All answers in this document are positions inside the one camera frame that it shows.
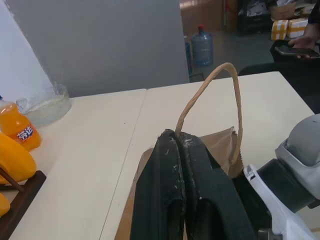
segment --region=person's hand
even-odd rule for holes
[[[300,36],[295,39],[292,39],[288,42],[289,45],[293,45],[294,48],[299,49],[315,49],[316,42],[308,36]]]

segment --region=white table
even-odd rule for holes
[[[145,89],[72,99],[32,151],[47,179],[11,240],[98,240]]]
[[[178,118],[202,82],[153,88],[147,91],[121,175],[115,189],[101,240],[113,240],[142,153],[153,147],[165,129],[175,129]],[[279,72],[239,77],[245,165],[261,167],[275,157],[275,148],[293,127],[313,114]],[[196,136],[235,126],[237,107],[231,78],[212,81],[187,115],[182,131]],[[304,216],[318,227],[320,214]]]

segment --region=twisted paper handle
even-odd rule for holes
[[[224,64],[221,64],[218,66],[213,72],[210,73],[210,75],[204,80],[202,86],[199,88],[199,90],[196,92],[196,94],[191,98],[191,100],[188,102],[188,104],[185,106],[183,112],[181,113],[179,120],[175,127],[175,133],[177,136],[180,135],[180,132],[182,130],[182,126],[184,125],[184,120],[187,114],[189,113],[190,109],[195,105],[197,99],[200,97],[200,95],[205,91],[205,89],[208,87],[209,83],[222,71],[226,70],[229,72],[229,74],[232,77],[233,80],[233,87],[234,87],[234,93],[235,93],[235,101],[236,101],[236,107],[238,111],[238,137],[236,140],[235,150],[230,162],[230,165],[234,164],[239,156],[240,153],[240,146],[242,141],[242,135],[243,135],[243,127],[242,127],[242,113],[241,113],[241,97],[240,97],[240,89],[239,89],[239,80],[238,80],[238,74],[235,67],[229,63],[226,62]]]

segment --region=orange soda bottle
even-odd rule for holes
[[[18,111],[14,102],[4,101],[0,96],[0,130],[26,150],[40,146],[41,137],[29,119]]]

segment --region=gray wall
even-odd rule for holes
[[[83,96],[188,82],[179,0],[7,0],[51,81]]]

